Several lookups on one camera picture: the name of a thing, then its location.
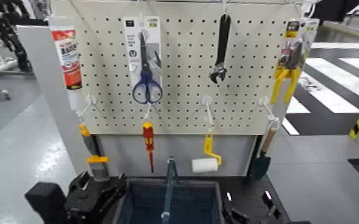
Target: screwdriver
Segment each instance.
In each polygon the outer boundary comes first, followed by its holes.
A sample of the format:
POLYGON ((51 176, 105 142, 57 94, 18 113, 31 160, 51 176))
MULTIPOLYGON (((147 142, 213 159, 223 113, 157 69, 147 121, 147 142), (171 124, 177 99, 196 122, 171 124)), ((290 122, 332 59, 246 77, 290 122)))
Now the screwdriver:
POLYGON ((150 171, 154 173, 153 165, 153 150, 154 150, 154 133, 153 133, 153 124, 150 122, 143 123, 143 134, 142 134, 145 144, 146 151, 149 153, 149 162, 150 162, 150 171))

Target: product label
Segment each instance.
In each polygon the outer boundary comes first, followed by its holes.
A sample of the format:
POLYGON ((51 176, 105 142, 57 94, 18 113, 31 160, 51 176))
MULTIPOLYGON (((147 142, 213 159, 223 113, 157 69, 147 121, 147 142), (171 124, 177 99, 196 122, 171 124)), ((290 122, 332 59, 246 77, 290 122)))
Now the product label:
POLYGON ((125 31, 125 42, 127 50, 129 77, 131 85, 134 87, 141 79, 141 42, 142 33, 147 47, 147 57, 154 79, 160 82, 158 74, 161 74, 161 37, 160 37, 160 17, 123 17, 125 31))
POLYGON ((70 90, 80 89, 82 79, 75 30, 53 30, 51 33, 63 69, 66 88, 70 90))

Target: blue scissors handle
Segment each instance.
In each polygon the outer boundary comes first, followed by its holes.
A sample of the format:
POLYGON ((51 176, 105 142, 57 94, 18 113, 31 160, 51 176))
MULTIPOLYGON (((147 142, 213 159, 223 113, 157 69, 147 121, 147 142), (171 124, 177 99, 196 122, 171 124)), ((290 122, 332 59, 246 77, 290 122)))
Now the blue scissors handle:
POLYGON ((148 102, 153 104, 158 102, 163 97, 163 89, 162 87, 153 79, 153 75, 151 71, 141 71, 141 80, 134 86, 132 90, 132 97, 139 104, 147 104, 148 102), (138 97, 136 94, 142 95, 138 91, 144 88, 144 98, 138 97), (151 91, 153 89, 158 88, 159 97, 157 99, 152 99, 151 91))
POLYGON ((151 104, 154 104, 155 102, 159 102, 162 99, 162 97, 163 97, 163 89, 154 79, 151 79, 151 81, 148 83, 146 88, 147 88, 147 91, 149 91, 149 99, 148 99, 148 101, 151 104), (158 93, 157 93, 158 97, 156 99, 152 99, 153 97, 151 97, 150 91, 154 91, 154 89, 156 89, 156 88, 159 89, 158 93))

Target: paint roller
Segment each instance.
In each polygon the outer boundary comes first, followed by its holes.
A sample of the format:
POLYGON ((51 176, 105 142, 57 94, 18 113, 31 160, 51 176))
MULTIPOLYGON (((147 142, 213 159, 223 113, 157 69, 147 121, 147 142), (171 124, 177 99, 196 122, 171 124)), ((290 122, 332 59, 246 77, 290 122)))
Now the paint roller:
POLYGON ((206 155, 209 155, 213 158, 198 158, 192 160, 192 171, 194 173, 211 172, 218 170, 218 166, 221 165, 221 156, 213 153, 212 143, 213 133, 212 130, 209 129, 205 136, 205 144, 203 147, 203 151, 206 155))

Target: scissors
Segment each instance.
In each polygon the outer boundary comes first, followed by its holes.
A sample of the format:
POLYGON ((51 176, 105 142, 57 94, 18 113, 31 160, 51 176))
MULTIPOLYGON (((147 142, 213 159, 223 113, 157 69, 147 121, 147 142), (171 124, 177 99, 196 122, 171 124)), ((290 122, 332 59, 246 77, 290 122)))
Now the scissors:
POLYGON ((142 63, 141 80, 135 85, 134 89, 132 90, 132 97, 134 97, 134 100, 140 104, 154 104, 155 102, 159 102, 162 99, 163 89, 153 78, 153 73, 151 72, 149 67, 145 39, 142 32, 140 33, 140 35, 142 63))

